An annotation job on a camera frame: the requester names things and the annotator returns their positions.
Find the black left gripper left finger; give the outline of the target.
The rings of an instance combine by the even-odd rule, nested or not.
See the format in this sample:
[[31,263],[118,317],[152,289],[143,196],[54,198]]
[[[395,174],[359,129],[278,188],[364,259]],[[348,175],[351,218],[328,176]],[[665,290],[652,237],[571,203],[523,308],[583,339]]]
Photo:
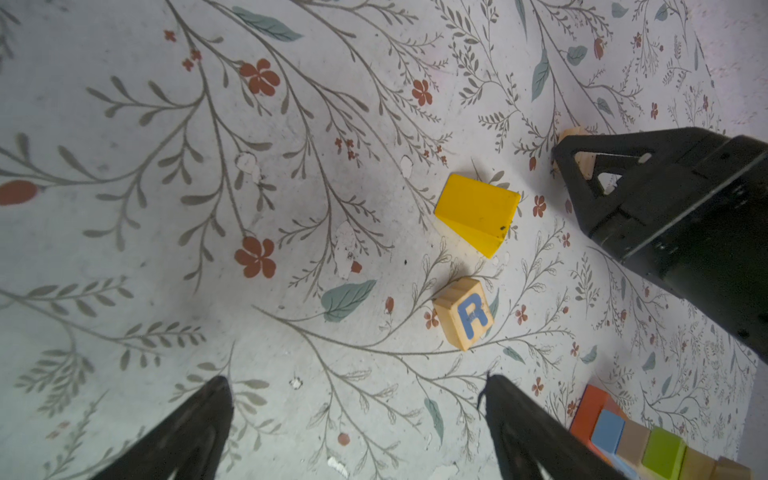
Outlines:
[[216,376],[97,479],[213,479],[233,419],[228,380]]

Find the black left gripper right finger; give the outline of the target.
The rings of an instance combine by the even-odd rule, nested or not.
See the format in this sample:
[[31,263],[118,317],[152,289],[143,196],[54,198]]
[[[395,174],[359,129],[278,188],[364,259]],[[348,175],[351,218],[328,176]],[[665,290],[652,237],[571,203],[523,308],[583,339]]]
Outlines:
[[502,375],[478,396],[503,479],[621,479],[556,419]]

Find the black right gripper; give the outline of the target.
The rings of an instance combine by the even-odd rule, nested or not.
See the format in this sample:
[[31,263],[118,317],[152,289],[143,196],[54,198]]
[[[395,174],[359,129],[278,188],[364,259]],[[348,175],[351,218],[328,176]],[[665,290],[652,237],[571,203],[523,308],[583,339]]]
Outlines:
[[[574,155],[597,155],[586,180]],[[568,136],[552,150],[581,230],[767,358],[767,145],[700,127]]]

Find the red-orange rectangular block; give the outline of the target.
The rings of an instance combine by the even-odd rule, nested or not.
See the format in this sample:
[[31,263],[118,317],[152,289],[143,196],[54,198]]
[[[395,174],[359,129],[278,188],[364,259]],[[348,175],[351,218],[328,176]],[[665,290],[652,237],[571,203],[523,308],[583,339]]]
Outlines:
[[591,442],[591,436],[603,409],[618,415],[623,420],[628,420],[627,415],[608,392],[594,385],[588,385],[576,409],[569,431],[595,455],[608,462],[607,457]]

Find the light blue block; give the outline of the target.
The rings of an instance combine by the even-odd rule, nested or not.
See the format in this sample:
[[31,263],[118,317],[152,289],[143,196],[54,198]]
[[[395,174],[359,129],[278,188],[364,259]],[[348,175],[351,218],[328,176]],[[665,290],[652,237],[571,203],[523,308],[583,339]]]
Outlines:
[[628,479],[633,478],[633,472],[617,456],[618,446],[621,440],[625,420],[619,415],[603,409],[594,427],[591,442],[606,456],[611,465]]

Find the yellow triangular roof block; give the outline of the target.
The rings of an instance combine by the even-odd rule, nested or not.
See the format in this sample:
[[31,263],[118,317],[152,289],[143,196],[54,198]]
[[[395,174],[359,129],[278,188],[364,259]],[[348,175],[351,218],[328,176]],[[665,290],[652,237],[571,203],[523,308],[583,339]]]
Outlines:
[[495,256],[513,222],[521,195],[451,174],[435,216],[487,259]]

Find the wood block letter R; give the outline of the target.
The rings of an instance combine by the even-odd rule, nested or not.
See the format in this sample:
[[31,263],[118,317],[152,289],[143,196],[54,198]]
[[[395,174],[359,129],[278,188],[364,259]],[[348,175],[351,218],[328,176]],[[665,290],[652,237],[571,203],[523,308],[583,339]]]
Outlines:
[[468,351],[494,325],[494,314],[479,280],[457,280],[433,300],[433,305],[446,341],[461,351]]

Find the lime green block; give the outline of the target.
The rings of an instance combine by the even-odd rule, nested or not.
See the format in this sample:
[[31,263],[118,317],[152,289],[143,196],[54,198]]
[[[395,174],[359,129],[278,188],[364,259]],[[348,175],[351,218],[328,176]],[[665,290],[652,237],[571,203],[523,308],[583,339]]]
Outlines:
[[681,437],[655,427],[650,432],[642,466],[651,479],[678,480],[686,451],[687,444]]

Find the grooved wood block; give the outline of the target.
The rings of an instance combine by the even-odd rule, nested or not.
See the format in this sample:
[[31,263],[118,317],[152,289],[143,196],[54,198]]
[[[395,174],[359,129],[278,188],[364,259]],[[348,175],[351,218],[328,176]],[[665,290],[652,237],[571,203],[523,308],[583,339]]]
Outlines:
[[[572,127],[572,128],[565,129],[560,133],[558,142],[561,142],[565,137],[568,137],[568,136],[589,136],[589,135],[590,135],[590,132],[585,127],[582,127],[582,126]],[[591,180],[593,178],[596,157],[597,155],[591,152],[577,152],[574,155],[576,164],[578,165],[582,176],[586,180]]]
[[721,456],[715,463],[710,480],[753,480],[753,472],[734,460]]

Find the plain light wood block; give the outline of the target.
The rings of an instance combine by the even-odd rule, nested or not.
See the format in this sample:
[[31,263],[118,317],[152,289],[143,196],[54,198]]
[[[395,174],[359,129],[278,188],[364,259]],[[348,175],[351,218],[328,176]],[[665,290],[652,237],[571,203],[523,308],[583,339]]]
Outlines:
[[616,457],[628,467],[639,469],[650,434],[651,431],[645,426],[626,420],[616,449]]

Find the wood block letter F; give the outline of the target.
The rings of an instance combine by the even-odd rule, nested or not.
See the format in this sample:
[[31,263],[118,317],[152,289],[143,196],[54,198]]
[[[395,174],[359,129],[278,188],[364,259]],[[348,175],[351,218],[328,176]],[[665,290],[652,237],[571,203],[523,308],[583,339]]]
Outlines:
[[698,450],[686,449],[680,469],[679,480],[709,480],[717,461]]

